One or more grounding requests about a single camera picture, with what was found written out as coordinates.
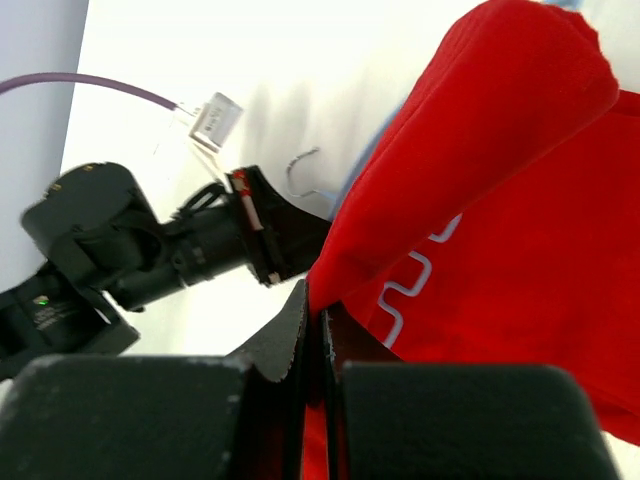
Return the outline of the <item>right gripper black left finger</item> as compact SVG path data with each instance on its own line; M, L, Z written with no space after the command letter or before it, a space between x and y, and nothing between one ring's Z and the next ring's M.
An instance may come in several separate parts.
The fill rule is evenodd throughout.
M298 479L307 287L224 357L55 355L1 407L5 479Z

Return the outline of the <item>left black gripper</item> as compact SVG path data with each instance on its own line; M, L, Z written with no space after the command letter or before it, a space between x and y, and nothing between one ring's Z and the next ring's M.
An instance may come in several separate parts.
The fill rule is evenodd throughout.
M191 195L162 223L133 174L90 163L55 180L21 224L79 289L108 293L127 311L248 264L272 286L307 272L331 223L281 196L255 165Z

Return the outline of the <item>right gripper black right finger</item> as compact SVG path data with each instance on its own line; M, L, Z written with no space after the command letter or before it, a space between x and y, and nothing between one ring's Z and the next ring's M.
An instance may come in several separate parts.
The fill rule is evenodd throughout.
M333 479L614 479L591 405L544 365L405 363L340 305L325 310Z

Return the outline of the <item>light blue hanger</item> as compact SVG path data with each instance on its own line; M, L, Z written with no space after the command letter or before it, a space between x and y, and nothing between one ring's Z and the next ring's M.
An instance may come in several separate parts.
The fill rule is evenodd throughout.
M590 70L608 64L574 11L486 1L457 20L341 186L312 310L361 303L393 345L465 208L582 124Z

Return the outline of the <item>red trousers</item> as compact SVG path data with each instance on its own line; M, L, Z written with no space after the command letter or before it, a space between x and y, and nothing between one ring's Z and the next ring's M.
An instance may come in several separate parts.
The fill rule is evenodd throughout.
M639 441L639 96L589 71L586 116L465 208L406 331L342 303L409 362L542 363L570 372L602 429Z

